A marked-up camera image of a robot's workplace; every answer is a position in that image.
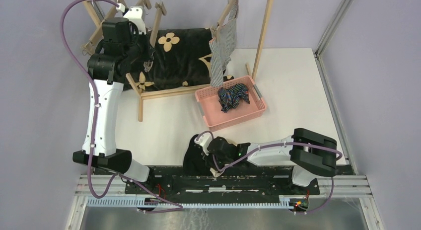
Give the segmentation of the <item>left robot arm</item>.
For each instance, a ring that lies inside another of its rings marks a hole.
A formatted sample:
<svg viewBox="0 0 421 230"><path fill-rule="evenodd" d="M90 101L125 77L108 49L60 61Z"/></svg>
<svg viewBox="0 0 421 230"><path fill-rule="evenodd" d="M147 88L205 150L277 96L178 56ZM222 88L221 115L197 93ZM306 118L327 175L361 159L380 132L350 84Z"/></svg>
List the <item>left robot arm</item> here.
<svg viewBox="0 0 421 230"><path fill-rule="evenodd" d="M108 18L102 32L103 39L87 62L90 111L86 138L72 160L146 182L149 167L135 161L131 151L117 148L115 138L126 75L135 62L147 61L151 54L145 23L141 18Z"/></svg>

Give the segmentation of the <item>navy striped underwear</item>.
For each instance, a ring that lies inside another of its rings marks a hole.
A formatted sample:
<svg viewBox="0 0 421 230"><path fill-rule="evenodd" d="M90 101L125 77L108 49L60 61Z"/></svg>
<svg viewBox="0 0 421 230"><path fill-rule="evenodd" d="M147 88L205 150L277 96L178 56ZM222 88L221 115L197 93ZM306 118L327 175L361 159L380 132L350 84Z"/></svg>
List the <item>navy striped underwear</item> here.
<svg viewBox="0 0 421 230"><path fill-rule="evenodd" d="M221 111L227 113L239 106L240 100L250 104L249 88L243 83L237 83L230 88L220 88L217 92Z"/></svg>

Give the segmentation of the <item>grey striped boxer shorts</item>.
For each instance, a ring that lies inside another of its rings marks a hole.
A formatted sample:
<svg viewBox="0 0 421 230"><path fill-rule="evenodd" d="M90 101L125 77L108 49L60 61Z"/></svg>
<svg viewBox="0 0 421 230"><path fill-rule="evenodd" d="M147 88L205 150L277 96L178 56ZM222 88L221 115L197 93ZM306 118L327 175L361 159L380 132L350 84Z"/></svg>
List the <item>grey striped boxer shorts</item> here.
<svg viewBox="0 0 421 230"><path fill-rule="evenodd" d="M222 86L223 74L228 63L231 61L231 54L237 44L236 20L238 17L238 3L231 9L228 21L220 27L219 34L209 41L212 54L210 60L210 85L212 87Z"/></svg>

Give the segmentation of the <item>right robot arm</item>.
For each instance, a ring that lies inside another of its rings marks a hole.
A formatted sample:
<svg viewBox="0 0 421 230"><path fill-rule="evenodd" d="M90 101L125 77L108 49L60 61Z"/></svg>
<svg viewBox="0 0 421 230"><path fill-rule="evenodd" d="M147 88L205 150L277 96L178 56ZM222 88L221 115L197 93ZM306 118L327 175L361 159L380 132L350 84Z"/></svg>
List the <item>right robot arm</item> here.
<svg viewBox="0 0 421 230"><path fill-rule="evenodd" d="M307 187L318 177L334 177L337 161L343 154L333 138L296 128L292 135L266 143L232 144L205 131L194 139L216 173L238 166L278 166L294 163L290 177L293 185Z"/></svg>

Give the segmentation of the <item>wooden clip hanger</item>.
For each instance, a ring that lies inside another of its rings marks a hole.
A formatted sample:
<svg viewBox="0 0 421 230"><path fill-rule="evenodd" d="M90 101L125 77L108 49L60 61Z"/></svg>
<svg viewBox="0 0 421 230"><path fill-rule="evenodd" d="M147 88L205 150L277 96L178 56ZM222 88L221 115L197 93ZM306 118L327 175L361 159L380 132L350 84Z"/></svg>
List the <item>wooden clip hanger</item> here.
<svg viewBox="0 0 421 230"><path fill-rule="evenodd" d="M144 62L144 64L143 64L144 71L146 73L150 71L150 69L153 65L155 44L156 44L156 40L157 40L157 35L158 35L158 31L159 31L161 18L162 18L163 15L165 16L167 14L167 10L165 8L163 0L161 0L160 3L156 3L155 8L156 8L156 13L155 13L155 18L154 18L154 23L153 23L153 27L152 27L152 30L151 30L151 33L150 33L150 38L149 38L149 47L148 47L149 60Z"/></svg>
<svg viewBox="0 0 421 230"><path fill-rule="evenodd" d="M220 28L222 27L226 17L229 15L230 11L234 7L234 5L238 2L238 0L228 0L227 5L225 6L222 14L220 15L219 19L216 22L216 25L210 28L211 34L213 38L216 38L220 33Z"/></svg>
<svg viewBox="0 0 421 230"><path fill-rule="evenodd" d="M95 51L96 46L103 38L101 26L102 23L107 18L115 17L115 15L117 14L117 10L115 8L111 8L107 14L104 14L96 1L84 1L83 3L89 15L91 16L96 26L96 29L87 41L87 43L81 46L81 50L84 55L92 55ZM136 5L143 6L148 10L152 8L150 0L138 0Z"/></svg>

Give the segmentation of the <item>black underwear cream waistband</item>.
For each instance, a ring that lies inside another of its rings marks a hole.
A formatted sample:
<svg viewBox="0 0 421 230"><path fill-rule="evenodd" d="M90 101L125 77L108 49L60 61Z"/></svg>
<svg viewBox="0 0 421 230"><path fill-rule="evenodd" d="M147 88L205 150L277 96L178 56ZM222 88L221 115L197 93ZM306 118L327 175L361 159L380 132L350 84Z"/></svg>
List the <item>black underwear cream waistband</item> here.
<svg viewBox="0 0 421 230"><path fill-rule="evenodd" d="M215 156L218 167L222 169L224 164L218 160L221 158L220 153L216 152L205 155L202 146L195 143L197 136L198 134L190 139L188 149L183 159L183 173L190 176L221 176L224 172L217 170L212 157L212 155Z"/></svg>

